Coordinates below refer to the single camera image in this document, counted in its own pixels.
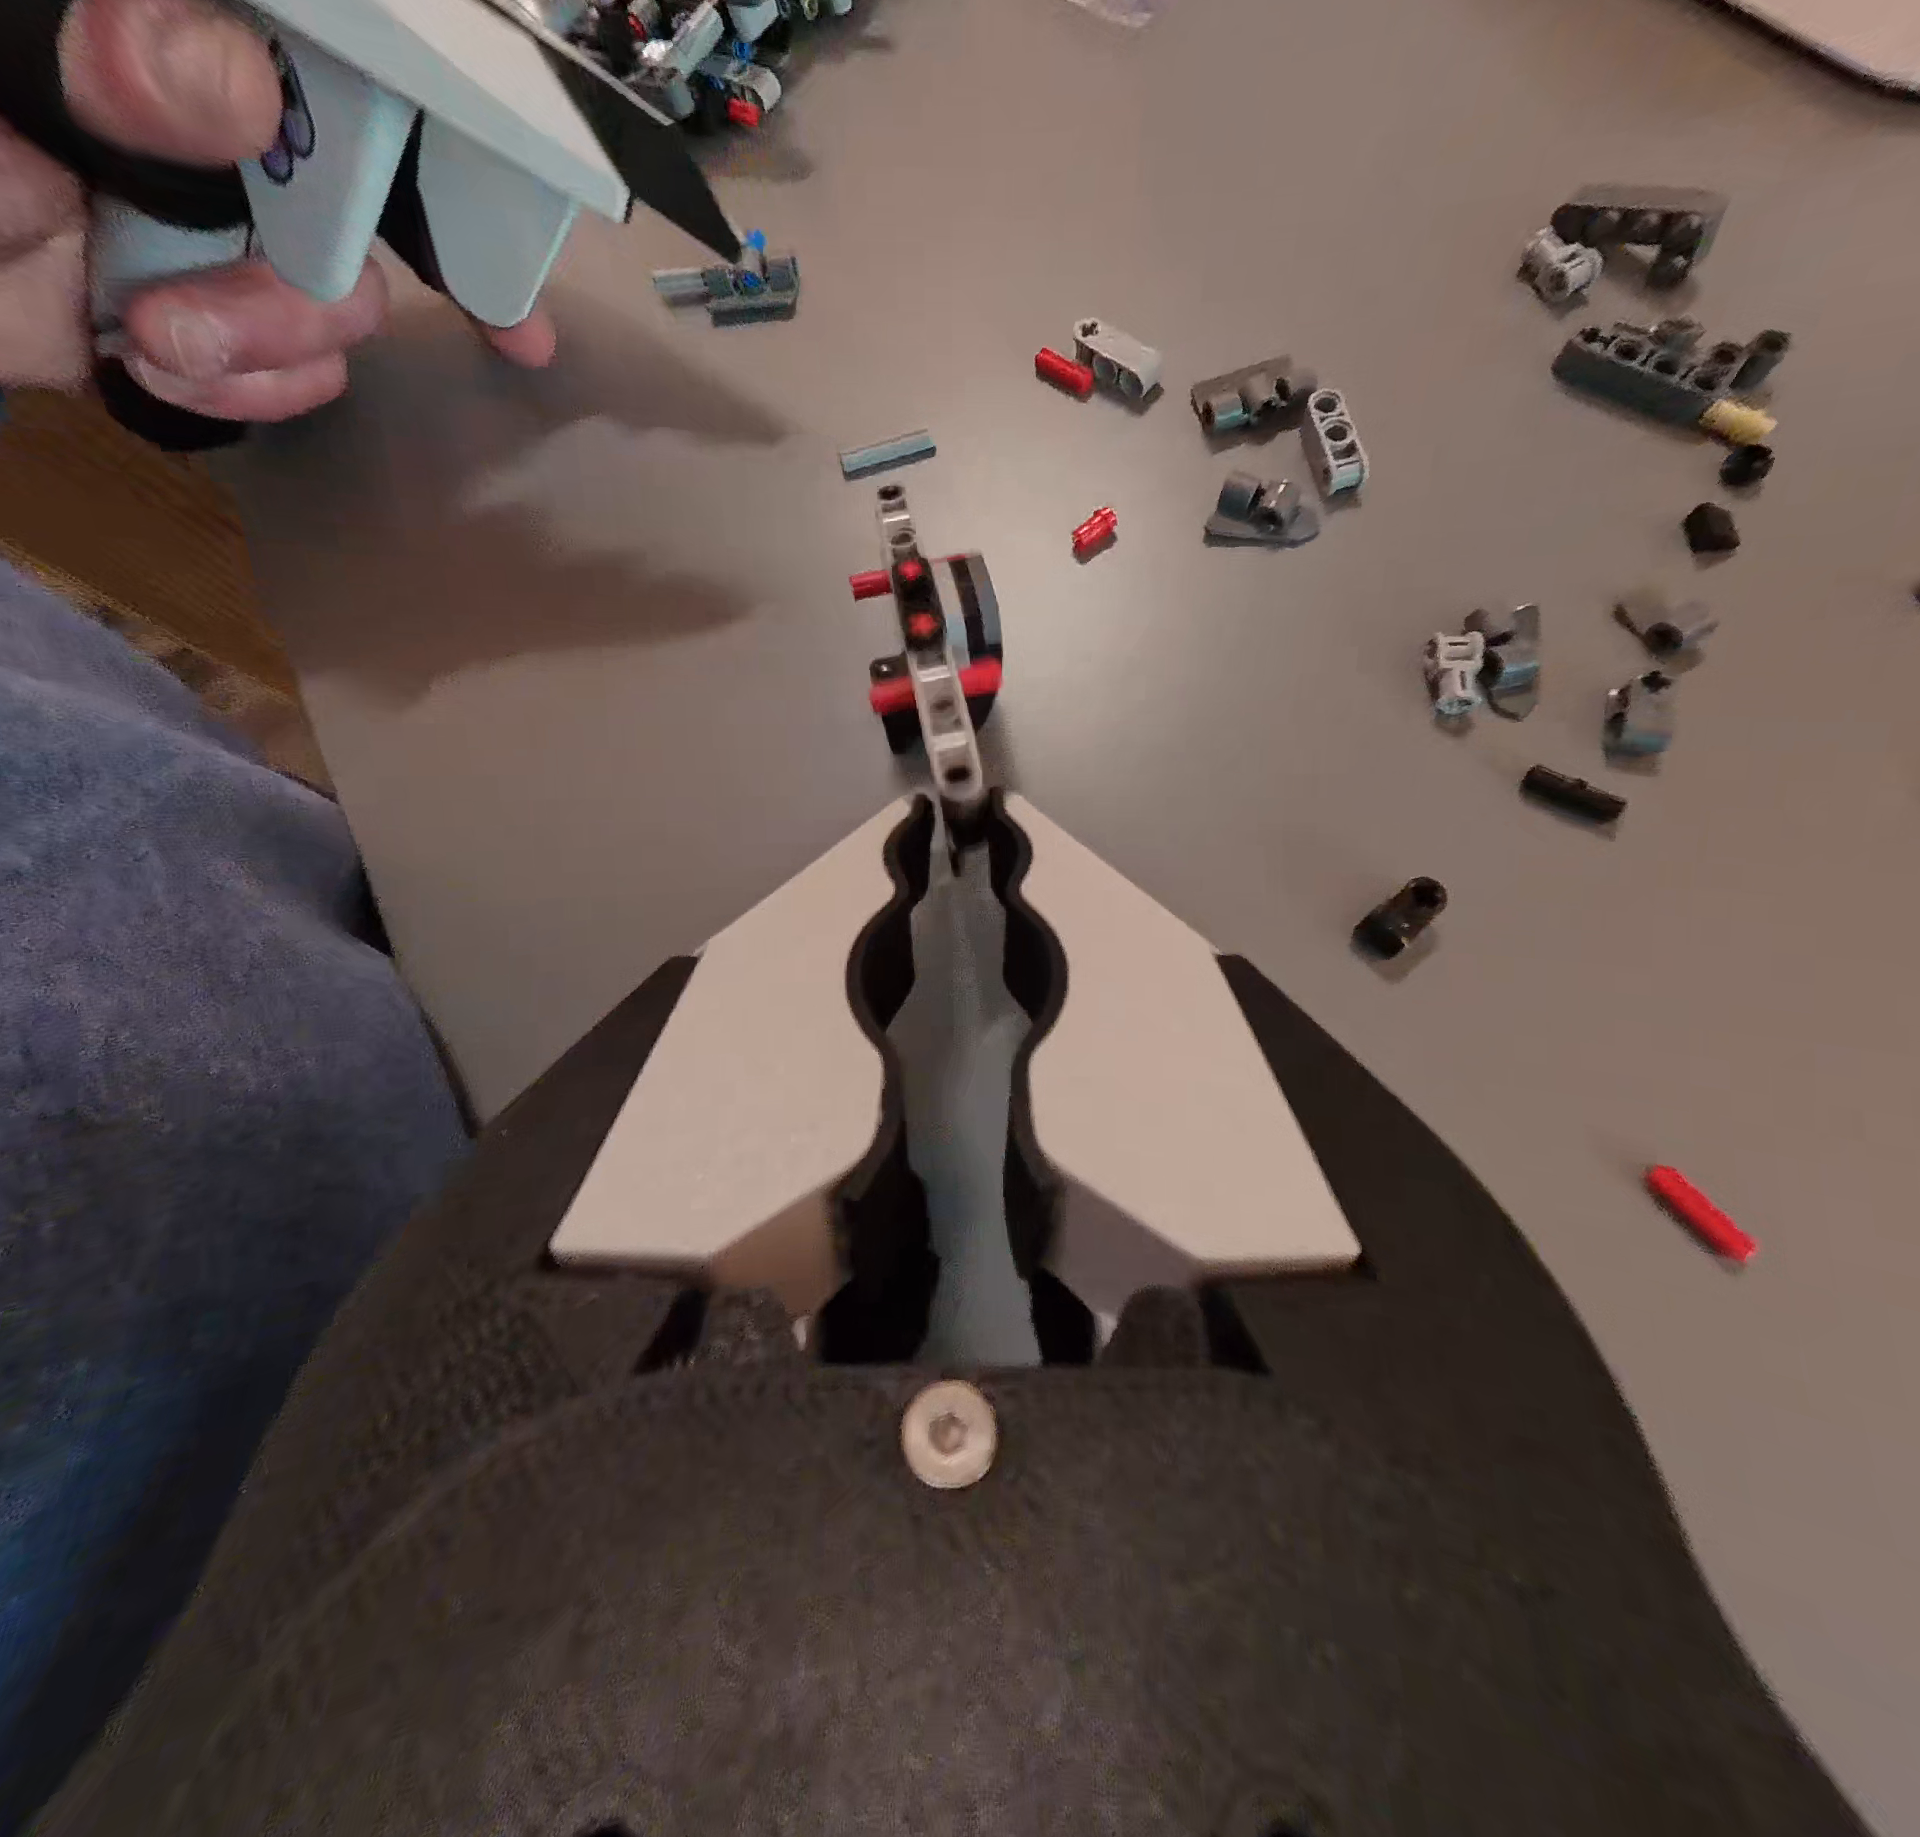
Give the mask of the small grey lego axle assembly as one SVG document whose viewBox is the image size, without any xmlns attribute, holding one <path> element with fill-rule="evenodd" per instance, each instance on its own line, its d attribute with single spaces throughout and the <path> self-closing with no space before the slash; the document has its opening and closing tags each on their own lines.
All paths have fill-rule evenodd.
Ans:
<svg viewBox="0 0 1920 1837">
<path fill-rule="evenodd" d="M 673 308 L 698 308 L 723 325 L 788 320 L 799 308 L 802 269 L 788 250 L 770 249 L 760 230 L 742 238 L 728 264 L 660 269 L 652 287 Z"/>
</svg>

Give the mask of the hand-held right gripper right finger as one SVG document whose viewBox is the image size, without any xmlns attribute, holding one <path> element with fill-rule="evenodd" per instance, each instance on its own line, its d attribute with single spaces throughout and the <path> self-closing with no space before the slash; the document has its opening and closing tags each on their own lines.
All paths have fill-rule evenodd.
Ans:
<svg viewBox="0 0 1920 1837">
<path fill-rule="evenodd" d="M 1043 1359 L 1088 1359 L 1148 1291 L 1348 1274 L 1360 1259 L 1224 957 L 1014 793 L 983 842 L 1026 1029 L 1004 1232 Z"/>
</svg>

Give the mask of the scattered loose lego pieces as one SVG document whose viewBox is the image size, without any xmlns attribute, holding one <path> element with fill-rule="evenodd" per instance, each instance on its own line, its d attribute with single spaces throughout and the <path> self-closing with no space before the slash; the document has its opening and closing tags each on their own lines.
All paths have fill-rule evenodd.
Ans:
<svg viewBox="0 0 1920 1837">
<path fill-rule="evenodd" d="M 1524 249 L 1520 276 L 1555 308 L 1581 299 L 1602 274 L 1607 246 L 1653 246 L 1649 287 L 1676 287 L 1688 276 L 1702 246 L 1719 228 L 1724 204 L 1682 204 L 1678 196 L 1575 196 L 1548 228 Z M 1724 445 L 1720 478 L 1729 487 L 1763 481 L 1774 452 L 1767 434 L 1776 421 L 1763 409 L 1763 392 L 1792 349 L 1792 334 L 1766 329 L 1751 339 L 1703 343 L 1705 329 L 1690 315 L 1667 315 L 1656 322 L 1590 322 L 1560 343 L 1554 379 L 1602 405 L 1631 412 L 1642 421 L 1697 434 Z M 1135 364 L 1128 353 L 1135 343 L 1108 336 L 1097 322 L 1079 325 L 1077 369 L 1055 351 L 1035 358 L 1038 376 L 1088 394 L 1094 385 L 1115 383 L 1139 394 L 1147 358 Z M 1314 483 L 1329 503 L 1356 499 L 1367 481 L 1367 458 L 1356 434 L 1352 407 L 1333 385 L 1295 376 L 1284 362 L 1263 360 L 1191 385 L 1191 409 L 1206 434 L 1245 434 L 1268 417 L 1298 422 Z M 1251 543 L 1293 547 L 1315 530 L 1311 509 L 1285 481 L 1263 481 L 1230 470 L 1222 484 L 1206 539 L 1218 543 Z M 1738 549 L 1734 518 L 1720 507 L 1697 507 L 1684 521 L 1693 553 L 1731 553 Z M 912 585 L 919 597 L 902 611 L 906 653 L 887 665 L 875 682 L 875 709 L 890 724 L 898 745 L 914 731 L 914 684 L 909 666 L 928 665 L 942 624 L 932 613 L 932 557 L 900 557 L 892 575 L 851 579 L 858 601 L 883 599 L 895 583 Z M 1656 656 L 1679 656 L 1697 649 L 1708 624 L 1687 624 L 1678 611 L 1654 613 L 1649 621 L 1619 611 L 1639 642 Z M 978 649 L 973 663 L 957 671 L 957 718 L 973 722 L 975 705 L 985 716 L 1000 684 L 1000 653 L 992 646 Z M 1538 693 L 1538 606 L 1521 605 L 1504 616 L 1475 613 L 1460 631 L 1442 631 L 1427 642 L 1423 671 L 1435 720 L 1467 720 L 1480 707 L 1506 709 L 1514 720 L 1529 709 Z M 1607 703 L 1607 752 L 1611 758 L 1658 755 L 1667 748 L 1667 731 L 1658 728 L 1654 705 L 1669 689 L 1661 671 L 1642 673 Z M 1529 767 L 1521 791 L 1540 799 L 1555 814 L 1611 826 L 1624 814 L 1624 797 L 1595 783 Z M 1398 961 L 1423 937 L 1449 902 L 1438 880 L 1417 877 L 1389 901 L 1373 907 L 1355 929 L 1355 945 L 1376 961 Z M 1744 1232 L 1690 1180 L 1671 1166 L 1646 1173 L 1654 1201 L 1693 1231 L 1702 1245 L 1719 1259 L 1744 1265 L 1757 1241 Z"/>
</svg>

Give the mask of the black lego wing assembly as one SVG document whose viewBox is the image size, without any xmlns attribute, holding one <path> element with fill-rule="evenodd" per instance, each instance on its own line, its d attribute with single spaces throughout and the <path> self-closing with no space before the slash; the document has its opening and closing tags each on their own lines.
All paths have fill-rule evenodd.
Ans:
<svg viewBox="0 0 1920 1837">
<path fill-rule="evenodd" d="M 989 564 L 919 536 L 902 481 L 877 489 L 877 567 L 852 573 L 852 602 L 894 618 L 894 649 L 867 666 L 869 709 L 895 755 L 919 750 L 949 821 L 973 816 L 989 783 L 980 731 L 1004 675 L 1004 633 Z"/>
</svg>

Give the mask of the person's left hand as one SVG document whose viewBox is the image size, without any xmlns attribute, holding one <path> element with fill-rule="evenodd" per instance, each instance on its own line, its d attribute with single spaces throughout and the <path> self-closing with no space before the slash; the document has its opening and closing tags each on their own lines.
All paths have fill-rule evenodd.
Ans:
<svg viewBox="0 0 1920 1837">
<path fill-rule="evenodd" d="M 71 0 L 59 83 L 77 124 L 130 154 L 225 167 L 272 141 L 278 82 L 252 28 L 212 0 Z M 3 131 L 3 376 L 77 389 L 95 360 L 90 209 L 83 183 L 12 124 Z M 150 284 L 119 313 L 122 362 L 157 398 L 238 424 L 322 409 L 350 353 L 387 315 L 387 284 L 362 269 L 333 304 L 262 262 Z"/>
</svg>

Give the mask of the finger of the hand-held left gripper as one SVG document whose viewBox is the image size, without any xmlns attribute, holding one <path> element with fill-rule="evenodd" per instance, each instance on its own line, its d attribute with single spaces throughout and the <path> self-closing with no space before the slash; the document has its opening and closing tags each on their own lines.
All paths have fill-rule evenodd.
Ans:
<svg viewBox="0 0 1920 1837">
<path fill-rule="evenodd" d="M 579 210 L 648 210 L 735 264 L 746 249 L 682 131 L 517 0 L 245 0 L 420 112 L 420 204 L 457 240 L 532 249 Z"/>
</svg>

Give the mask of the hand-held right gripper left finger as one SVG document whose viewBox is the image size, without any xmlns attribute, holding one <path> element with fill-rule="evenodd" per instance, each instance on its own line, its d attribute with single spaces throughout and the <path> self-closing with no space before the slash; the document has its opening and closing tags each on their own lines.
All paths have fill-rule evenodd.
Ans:
<svg viewBox="0 0 1920 1837">
<path fill-rule="evenodd" d="M 923 795 L 883 808 L 692 957 L 557 1265 L 767 1292 L 829 1362 L 917 1354 L 939 1259 L 894 1027 L 935 823 Z"/>
</svg>

